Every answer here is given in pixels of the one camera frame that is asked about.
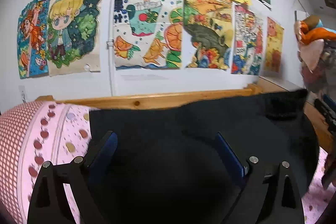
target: blonde hair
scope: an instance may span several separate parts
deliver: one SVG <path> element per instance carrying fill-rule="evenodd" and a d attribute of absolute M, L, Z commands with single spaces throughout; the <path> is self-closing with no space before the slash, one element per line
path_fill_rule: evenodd
<path fill-rule="evenodd" d="M 66 16 L 70 10 L 70 15 L 75 17 L 76 11 L 83 5 L 84 0 L 60 0 L 55 2 L 49 12 L 49 18 L 54 19 L 56 16 Z"/>

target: yellow poster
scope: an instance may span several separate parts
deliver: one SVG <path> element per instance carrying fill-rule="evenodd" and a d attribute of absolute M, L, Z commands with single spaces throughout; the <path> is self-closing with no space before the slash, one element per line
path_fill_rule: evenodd
<path fill-rule="evenodd" d="M 267 18 L 267 44 L 265 70 L 279 72 L 281 65 L 282 40 L 284 29 L 274 20 Z"/>

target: cartoon eye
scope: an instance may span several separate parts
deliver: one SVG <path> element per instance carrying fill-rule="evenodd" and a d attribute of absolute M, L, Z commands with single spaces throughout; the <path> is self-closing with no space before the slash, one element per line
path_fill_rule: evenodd
<path fill-rule="evenodd" d="M 64 24 L 67 24 L 68 23 L 68 21 L 69 21 L 69 16 L 66 16 L 65 18 L 64 18 Z"/>

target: cherry pattern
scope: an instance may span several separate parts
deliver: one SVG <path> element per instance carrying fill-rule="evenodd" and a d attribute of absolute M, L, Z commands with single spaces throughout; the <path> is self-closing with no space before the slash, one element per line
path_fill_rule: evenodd
<path fill-rule="evenodd" d="M 47 112 L 47 115 L 41 119 L 41 132 L 40 132 L 41 139 L 36 138 L 33 142 L 33 146 L 35 148 L 35 157 L 34 157 L 34 162 L 28 167 L 28 172 L 29 172 L 29 175 L 31 176 L 31 189 L 32 190 L 34 188 L 34 179 L 37 178 L 41 165 L 44 162 L 43 155 L 39 150 L 42 149 L 44 142 L 48 140 L 48 137 L 49 137 L 48 124 L 50 120 L 56 116 L 54 112 L 56 105 L 50 104 L 48 106 L 49 110 Z M 30 202 L 30 199 L 31 199 L 31 193 L 28 196 L 29 202 Z"/>

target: white pipe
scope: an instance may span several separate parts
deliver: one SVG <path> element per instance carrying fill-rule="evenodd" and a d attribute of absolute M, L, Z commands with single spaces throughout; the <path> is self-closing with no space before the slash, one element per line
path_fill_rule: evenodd
<path fill-rule="evenodd" d="M 109 28 L 108 28 L 108 40 L 107 47 L 109 51 L 109 73 L 110 73 L 110 91 L 111 96 L 116 96 L 118 94 L 116 87 L 116 79 L 115 79 L 115 65 L 114 65 L 114 51 L 113 51 L 113 18 L 114 15 L 114 0 L 110 0 L 110 16 L 109 16 Z"/>

